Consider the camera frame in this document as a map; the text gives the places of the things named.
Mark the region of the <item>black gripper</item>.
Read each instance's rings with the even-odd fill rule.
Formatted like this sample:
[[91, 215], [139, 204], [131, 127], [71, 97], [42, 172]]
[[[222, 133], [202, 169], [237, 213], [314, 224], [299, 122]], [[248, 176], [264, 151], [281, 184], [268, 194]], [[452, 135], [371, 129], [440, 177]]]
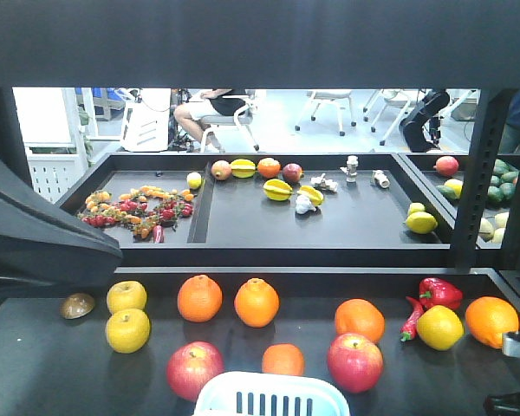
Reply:
[[[503, 355], [520, 359], [520, 331], [502, 335]], [[488, 395], [484, 400], [487, 415], [520, 415], [520, 392], [502, 395]]]

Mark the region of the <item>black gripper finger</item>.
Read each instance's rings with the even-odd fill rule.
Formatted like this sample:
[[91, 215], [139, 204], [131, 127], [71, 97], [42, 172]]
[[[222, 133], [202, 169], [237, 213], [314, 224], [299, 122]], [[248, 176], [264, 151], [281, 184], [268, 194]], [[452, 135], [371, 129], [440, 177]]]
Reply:
[[52, 205], [0, 160], [0, 278], [100, 284], [122, 258], [117, 240]]

